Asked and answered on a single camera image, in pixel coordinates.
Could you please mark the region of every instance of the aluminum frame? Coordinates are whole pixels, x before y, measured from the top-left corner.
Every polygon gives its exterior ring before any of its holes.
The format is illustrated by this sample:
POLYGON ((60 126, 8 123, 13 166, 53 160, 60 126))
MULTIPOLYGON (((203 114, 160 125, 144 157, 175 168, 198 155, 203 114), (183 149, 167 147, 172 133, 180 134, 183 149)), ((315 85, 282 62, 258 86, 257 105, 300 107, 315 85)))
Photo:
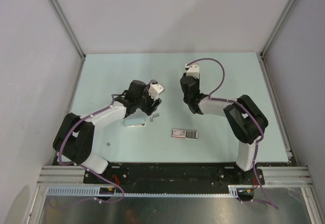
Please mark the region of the aluminum frame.
POLYGON ((76 51, 78 52, 79 56, 83 58, 85 54, 82 51, 82 48, 76 38, 76 35, 74 34, 66 16, 64 15, 61 6, 57 0, 48 0, 50 5, 53 8, 53 11, 55 12, 56 16, 58 17, 63 29, 66 31, 69 39, 71 40, 72 44, 74 45, 76 51))
POLYGON ((292 149, 291 142, 290 142, 290 137, 289 137, 289 134, 288 134, 288 132, 286 130, 286 126, 285 126, 283 116, 282 116, 282 112, 281 112, 281 109, 280 109, 278 96, 277 96, 277 94, 275 92, 275 89, 274 89, 274 86, 273 86, 269 71, 268 71, 267 66, 266 66, 265 59, 259 53, 256 53, 256 55, 257 55, 259 66, 261 68, 261 71, 262 71, 262 74, 263 74, 263 77, 264 77, 266 88, 267 88, 268 93, 269 93, 271 104, 272 104, 274 114, 275 114, 279 129, 280 129, 280 133, 281 133, 281 136, 282 136, 282 140, 283 140, 283 143, 284 143, 285 150, 287 152, 288 159, 290 160, 290 158, 293 157, 294 160, 298 163, 299 161, 295 157, 296 154, 295 154, 294 150, 292 149))
POLYGON ((270 36, 268 37, 268 40, 266 41, 263 49, 262 49, 262 57, 265 57, 265 55, 268 53, 271 45, 273 44, 274 40, 280 33, 282 27, 284 26, 286 20, 290 16, 291 12, 293 11, 294 7, 296 6, 298 0, 288 0, 286 3, 282 13, 280 14, 279 19, 277 20, 270 36))
MULTIPOLYGON (((261 167, 264 173, 265 188, 274 187, 300 187, 304 195, 305 203, 308 209, 310 219, 313 224, 324 223, 324 214, 320 208, 319 200, 315 192, 315 188, 308 170, 308 167, 261 167)), ((110 184, 84 184, 85 170, 78 166, 44 166, 41 170, 37 190, 35 191, 35 201, 30 208, 28 218, 25 224, 37 224, 41 218, 43 206, 45 204, 46 196, 48 191, 51 189, 49 195, 60 195, 60 196, 74 196, 76 191, 73 190, 84 190, 82 193, 78 192, 78 196, 88 196, 90 189, 96 190, 98 186, 110 187, 110 184), (53 191, 55 188, 64 189, 66 187, 72 191, 53 191)), ((235 198, 236 187, 238 185, 229 185, 229 195, 150 195, 150 194, 131 194, 125 197, 207 197, 207 198, 235 198)))

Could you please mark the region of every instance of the small gray object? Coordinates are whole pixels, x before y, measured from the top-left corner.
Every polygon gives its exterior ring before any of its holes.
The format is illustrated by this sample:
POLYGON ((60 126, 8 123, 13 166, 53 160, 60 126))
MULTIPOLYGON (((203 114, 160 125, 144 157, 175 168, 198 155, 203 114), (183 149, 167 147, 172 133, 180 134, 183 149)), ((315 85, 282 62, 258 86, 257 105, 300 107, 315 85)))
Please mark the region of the small gray object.
POLYGON ((154 114, 154 115, 152 115, 152 119, 154 119, 154 118, 156 118, 156 117, 159 117, 159 116, 160 116, 159 113, 154 114))
POLYGON ((187 130, 185 137, 188 138, 188 139, 197 139, 197 131, 195 131, 195 130, 187 130))

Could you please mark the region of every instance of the light blue block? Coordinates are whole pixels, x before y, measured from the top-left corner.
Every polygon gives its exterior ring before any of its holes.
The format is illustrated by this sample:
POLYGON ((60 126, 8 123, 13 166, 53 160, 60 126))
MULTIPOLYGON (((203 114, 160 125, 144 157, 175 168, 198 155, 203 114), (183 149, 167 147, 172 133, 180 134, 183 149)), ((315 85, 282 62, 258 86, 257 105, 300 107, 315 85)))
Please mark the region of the light blue block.
POLYGON ((145 124, 145 119, 144 118, 134 118, 134 119, 126 119, 124 121, 124 125, 126 127, 130 126, 143 126, 145 124))

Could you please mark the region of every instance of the white wall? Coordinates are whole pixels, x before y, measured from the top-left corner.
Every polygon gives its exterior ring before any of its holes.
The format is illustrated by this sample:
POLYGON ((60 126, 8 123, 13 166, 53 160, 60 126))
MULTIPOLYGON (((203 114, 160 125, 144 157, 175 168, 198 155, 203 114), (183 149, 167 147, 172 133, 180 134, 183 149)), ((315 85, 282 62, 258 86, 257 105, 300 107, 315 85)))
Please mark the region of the white wall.
POLYGON ((12 224, 51 158, 80 58, 47 0, 0 3, 0 223, 12 224))
POLYGON ((299 0, 266 61, 299 163, 325 208, 325 0, 299 0))
POLYGON ((85 53, 261 51, 287 0, 58 0, 85 53))

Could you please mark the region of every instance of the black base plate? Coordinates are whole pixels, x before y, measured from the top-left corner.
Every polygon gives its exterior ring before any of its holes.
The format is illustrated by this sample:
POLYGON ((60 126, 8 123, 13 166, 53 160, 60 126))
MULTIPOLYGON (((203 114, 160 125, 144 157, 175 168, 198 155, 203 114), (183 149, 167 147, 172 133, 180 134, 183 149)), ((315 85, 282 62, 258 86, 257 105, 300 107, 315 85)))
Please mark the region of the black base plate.
MULTIPOLYGON (((84 183, 107 184, 85 173, 84 183)), ((257 173, 264 184, 262 170, 257 173)), ((102 176, 115 182, 113 175, 129 194, 228 194, 228 185, 252 185, 254 177, 235 163, 111 163, 102 176)))

